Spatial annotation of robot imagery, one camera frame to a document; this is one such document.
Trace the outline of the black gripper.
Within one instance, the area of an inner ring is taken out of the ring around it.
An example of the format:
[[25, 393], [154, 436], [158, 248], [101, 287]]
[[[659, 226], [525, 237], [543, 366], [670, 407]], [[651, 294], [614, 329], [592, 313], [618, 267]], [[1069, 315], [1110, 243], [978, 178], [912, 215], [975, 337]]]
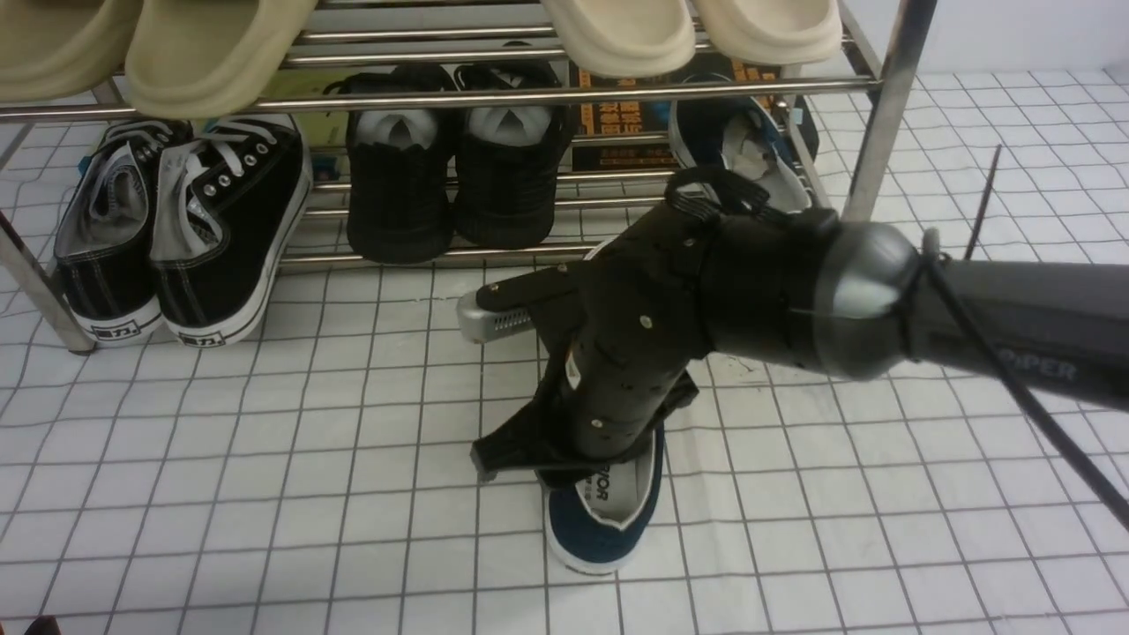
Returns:
[[583, 325], [550, 353], [534, 400], [471, 444], [478, 482], [536, 471], [564, 487], [634, 459], [700, 391], [690, 362], [723, 353], [819, 369], [814, 284], [835, 212], [719, 214], [657, 205], [592, 260]]

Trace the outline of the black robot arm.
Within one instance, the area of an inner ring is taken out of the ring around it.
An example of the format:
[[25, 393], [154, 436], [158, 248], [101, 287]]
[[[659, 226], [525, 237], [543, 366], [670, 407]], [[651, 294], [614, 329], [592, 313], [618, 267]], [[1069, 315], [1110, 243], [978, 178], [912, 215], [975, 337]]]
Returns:
[[1126, 410], [1124, 266], [944, 256], [879, 221], [654, 206], [596, 256], [482, 287], [460, 325], [524, 330], [550, 358], [531, 401], [473, 443], [481, 478], [561, 488], [634, 459], [717, 353], [828, 377], [928, 362]]

